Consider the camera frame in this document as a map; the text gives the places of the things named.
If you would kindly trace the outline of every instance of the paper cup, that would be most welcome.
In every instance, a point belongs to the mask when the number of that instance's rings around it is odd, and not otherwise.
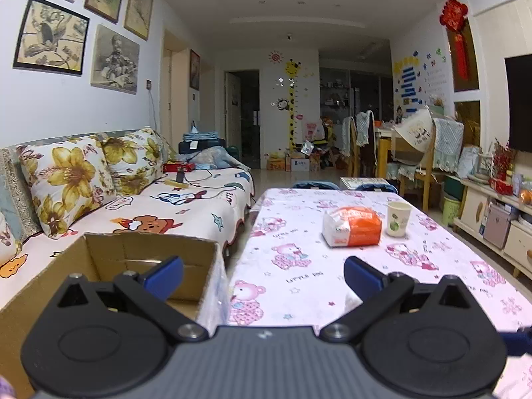
[[[386,232],[392,237],[403,237],[412,206],[405,202],[389,202]]]

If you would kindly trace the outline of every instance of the green bucket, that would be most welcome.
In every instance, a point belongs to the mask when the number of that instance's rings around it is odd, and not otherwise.
[[[460,201],[445,194],[443,201],[442,225],[452,225],[454,218],[458,216],[458,211],[460,211]]]

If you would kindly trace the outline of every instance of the television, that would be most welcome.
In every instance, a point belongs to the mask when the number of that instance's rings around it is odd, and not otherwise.
[[[510,99],[510,147],[532,153],[532,54],[504,60]]]

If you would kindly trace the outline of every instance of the pink tablecloth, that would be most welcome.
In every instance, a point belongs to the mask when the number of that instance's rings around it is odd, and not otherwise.
[[[382,233],[378,246],[329,248],[321,236],[324,211],[373,208],[386,222],[387,203],[398,195],[355,191],[270,189],[261,199],[244,253],[231,279],[231,324],[313,325],[316,330],[345,312],[350,290],[343,266],[357,256],[383,273],[402,271],[421,282],[459,276],[498,330],[532,324],[532,305],[488,263],[414,208],[407,235]],[[532,358],[509,358],[496,393],[532,397]]]

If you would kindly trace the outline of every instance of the ceiling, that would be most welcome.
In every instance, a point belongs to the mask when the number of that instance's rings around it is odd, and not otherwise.
[[[443,0],[166,1],[212,53],[317,48],[321,58],[389,64],[389,39]]]

